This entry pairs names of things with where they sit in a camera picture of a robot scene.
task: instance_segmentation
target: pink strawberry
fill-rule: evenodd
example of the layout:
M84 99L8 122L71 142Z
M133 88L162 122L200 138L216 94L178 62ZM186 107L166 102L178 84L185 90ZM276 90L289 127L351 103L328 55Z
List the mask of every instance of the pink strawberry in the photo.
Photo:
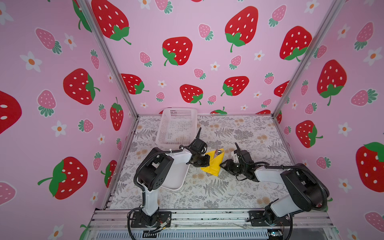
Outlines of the pink strawberry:
M384 232L384 216L380 216L377 212L369 212L365 215L365 220L367 220L372 227L376 228L380 232Z
M268 105L270 105L272 102L272 99L267 99L263 102L262 108L266 108Z
M200 37L205 38L206 41L210 41L214 37L214 32L211 31L211 27L203 23L199 25L199 34Z
M81 120L79 122L78 127L79 127L79 130L82 132L90 132L93 129L93 123L88 119Z
M6 204L16 196L16 188L11 184L0 181L0 206Z
M93 160L93 169L97 171L101 165L101 153L97 152Z
M365 24L365 26L360 30L359 34L356 36L357 42L355 42L355 50L359 51L363 49L368 43L367 41L373 35L373 22Z
M204 79L207 77L204 71L201 69L195 68L193 72L195 73L195 77L197 78Z
M232 58L231 64L229 64L229 68L232 70L235 70L238 65L241 63L241 56L237 55L236 57Z
M42 28L36 28L35 33L46 49L52 50L52 52L57 55L62 53L60 43L55 41L55 37L52 35L52 33Z
M100 117L103 120L107 119L107 110L104 108L104 105L100 103L99 105Z
M321 167L322 169L329 168L331 166L331 161L327 157L319 157L316 160L317 166Z
M118 150L121 150L121 140L120 140L120 138L118 138L117 140L116 140L116 144L118 145Z
M351 103L353 105L362 107L365 106L367 103L371 104L377 99L378 93L376 93L376 90L373 89L362 89L358 91L352 98L351 98Z
M148 56L148 54L146 54L145 52L141 52L140 53L140 61L144 64L144 66L146 67L151 67L152 66L152 62L151 62L151 58Z
M272 82L274 81L275 77L273 76L273 73L268 73L267 75L265 75L265 79L264 79L264 82L268 85L272 84Z
M99 69L100 61L97 58L97 53L96 53L95 49L91 50L91 61L92 61L93 65L95 66L95 68Z
M45 89L37 97L37 103L40 105L37 109L40 111L40 115L50 117L55 113L53 110L56 107L56 100L53 94Z
M304 96L308 91L308 80L304 80L303 85L301 86L301 95Z
M212 104L215 103L216 99L217 99L216 95L212 95L212 96L210 96L210 97L208 98L207 103L208 103L209 105L212 105Z
M156 94L156 100L158 102L162 102L164 100L165 96L164 96L164 93L163 92L159 92Z
M310 103L308 106L305 108L304 112L306 114L312 114L313 112L316 112L317 109L317 104L316 103Z

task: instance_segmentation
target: strawberry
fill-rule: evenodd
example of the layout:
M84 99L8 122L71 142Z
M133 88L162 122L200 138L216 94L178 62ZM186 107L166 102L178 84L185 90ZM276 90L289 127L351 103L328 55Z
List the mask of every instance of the strawberry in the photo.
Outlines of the strawberry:
M129 35L129 22L124 13L107 0L92 0L91 5L103 35L115 41L123 39L131 45L124 38Z
M0 181L0 206L14 199L17 190L11 184Z
M146 67L151 67L152 66L152 62L151 62L151 58L148 56L148 54L146 54L145 52L140 52L140 61L144 64L144 66Z
M107 110L104 108L104 105L101 103L99 104L99 111L100 111L100 117L103 120L106 120L107 119Z
M37 103L40 105L37 108L40 111L40 115L47 118L55 113L53 109L56 107L56 100L49 90L45 89L40 93L37 97Z
M228 21L225 26L225 36L227 41L232 43L230 52L233 45L240 47L253 39L258 18L257 8L248 6Z
M376 90L368 89L367 90L360 90L358 91L352 98L351 103L353 105L362 107L365 106L367 103L371 104L377 99L378 93L376 93Z
M88 171L79 160L74 157L64 158L53 169L53 176L37 183L52 179L49 191L56 199L66 199L79 190L87 181Z
M323 98L329 97L327 106L331 104L331 97L339 94L347 82L347 73L344 68L336 61L330 60L325 63L319 81L317 82L317 92Z
M211 114L227 114L227 112L224 112L224 108L225 107L223 107L223 110L218 109L218 110L212 111Z
M0 91L0 134L14 125L22 116L22 108L11 95Z
M138 76L124 73L121 76L130 94L140 94L142 91L149 92L144 90L144 82Z
M303 85L301 86L301 95L304 96L308 91L308 80L304 80Z
M305 108L304 112L306 114L312 114L313 112L316 112L316 109L317 109L317 104L316 103L310 103L308 104L308 106Z
M197 103L203 98L203 90L199 87L184 84L180 87L180 94L187 103Z
M203 23L199 25L199 34L200 37L205 38L206 41L210 41L214 37L214 32L211 31L211 27Z
M195 74L195 77L197 77L197 78L205 79L207 77L206 74L204 73L204 71L201 69L195 68L195 70L193 72Z
M212 95L212 96L210 96L210 97L208 98L207 103L208 103L209 105L212 105L212 104L215 103L216 99L217 99L216 95Z
M298 56L305 53L311 41L312 35L305 28L302 26L292 28L285 35L280 48L280 58L284 60L296 58L300 62Z
M63 87L65 93L81 104L89 105L96 96L93 79L82 68L78 68L64 78Z
M109 184L111 183L111 180L112 180L112 177L113 177L113 173L115 172L115 169L116 169L116 165L117 165L117 162L115 160L112 160L107 168L105 169L105 173L103 173L103 171L101 170L101 174L104 174L104 183L105 183L105 186L107 186L107 188L109 187Z
M229 68L231 70L235 70L238 65L241 63L241 56L237 55L236 57L232 58L231 63L229 64Z
M359 148L356 164L363 184L375 192L384 192L384 145L371 142Z
M97 171L101 165L101 153L97 152L93 160L93 169Z
M327 157L319 157L316 160L317 166L321 167L322 169L330 168L331 161Z
M323 136L316 137L317 128L310 120L301 122L296 126L296 136L306 148L312 147L316 143L316 138L323 138Z
M367 220L372 227L380 232L384 232L384 216L381 216L377 212L369 212L365 215L365 220Z
M321 58L325 52L327 51L327 47L324 45L321 45L319 48L316 49L316 51L313 54L314 58Z
M227 94L228 96L237 96L244 91L249 83L249 78L246 76L238 76L227 78L223 84L224 92L220 95Z
M191 54L192 42L185 36L177 38L168 38L163 42L163 56L167 59L164 62L164 66L167 61L172 65L184 65Z
M275 77L273 76L273 73L267 73L265 75L265 79L264 79L264 82L268 85L272 84L272 82L274 81Z
M121 150L121 140L120 140L120 138L118 138L117 140L116 140L116 144L118 145L118 150Z
M91 62L96 69L99 69L100 61L98 59L95 49L91 50Z
M60 43L59 41L55 41L55 37L52 35L52 33L42 28L36 28L35 33L37 38L46 49L52 50L52 52L57 55L62 53Z
M368 22L356 36L357 42L355 42L355 50L359 51L360 49L363 49L368 44L367 41L372 37L372 35L373 22Z
M111 109L109 110L111 116L111 121L113 128L118 131L121 127L122 120L124 118L123 110L120 104L118 104L118 98L116 97L116 103L112 104Z
M272 18L269 19L269 27L274 28L276 25L278 25L279 21L284 18L286 10L286 5L281 5L280 7L276 8L272 13Z
M279 86L277 86L277 87L275 88L275 90L273 91L273 93L274 93L276 96L281 97L281 96L283 95L285 89L287 88L288 83L289 83L289 81L286 81L285 83L280 84Z

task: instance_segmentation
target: white flower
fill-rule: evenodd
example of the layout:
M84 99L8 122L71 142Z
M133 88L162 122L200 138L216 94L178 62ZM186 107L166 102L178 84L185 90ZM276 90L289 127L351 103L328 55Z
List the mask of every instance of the white flower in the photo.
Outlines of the white flower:
M378 49L376 49L375 51L373 50L368 50L368 57L366 57L363 62L368 62L368 64L370 66L373 65L373 63L376 61L376 60L379 60L379 59L382 59L383 56L380 54L380 51L381 51L381 47L379 47Z
M68 44L70 46L70 49L73 50L73 47L77 47L77 45L73 41L73 36L68 36L68 34L64 33L65 35L65 44Z
M51 127L53 131L56 131L56 137L60 134L65 135L65 129L67 128L66 124L61 124L60 121L57 121L56 126Z
M337 40L339 40L340 38L345 38L350 28L351 28L350 26L347 26L347 24L344 24L343 28L337 32L339 34L339 36L337 37Z
M211 64L211 70L215 70L217 71L217 69L220 67L219 64L217 64L217 62L214 62L213 64Z
M255 59L254 59L254 60L259 60L259 61L261 61L261 60L262 60L262 57L263 57L264 55L265 55L265 54L262 52L262 50L260 50L260 52L255 53Z
M339 188L344 189L345 192L348 193L348 189L352 189L352 186L348 184L348 179L342 180L339 178L339 182L340 182Z
M158 86L160 86L162 88L164 88L164 86L166 86L165 81L158 81L158 82L159 82Z
M25 69L31 70L33 68L37 72L40 72L39 65L42 63L42 61L39 59L36 59L31 51L28 52L28 56L20 55L20 57L24 62L26 62Z
M64 227L64 224L61 225L60 227L55 226L53 228L53 233L49 235L48 240L56 240L57 238L61 237L63 235L63 232L61 231Z
M100 137L98 137L97 140L99 140L99 145L101 145L102 143L104 143L105 136L103 136L103 135L100 133Z
M92 205L98 200L98 198L97 198L97 195L98 195L99 193L98 192L93 192L93 195L92 195L92 197L91 197L91 199L90 199L90 201L92 202Z
M348 123L344 123L344 125L339 124L339 134L342 133L344 136L348 135L348 132L352 131L352 128L348 127Z
M151 0L139 0L141 9L146 8L149 10L149 4L151 3Z
M307 2L307 8L305 9L304 13L307 13L307 12L313 13L313 10L320 4L316 1L317 0L312 0L310 2Z
M8 21L13 21L13 18L8 14L6 13L6 6L5 6L5 3L3 2L0 2L0 24L1 25L4 25L5 24L5 21L8 20Z

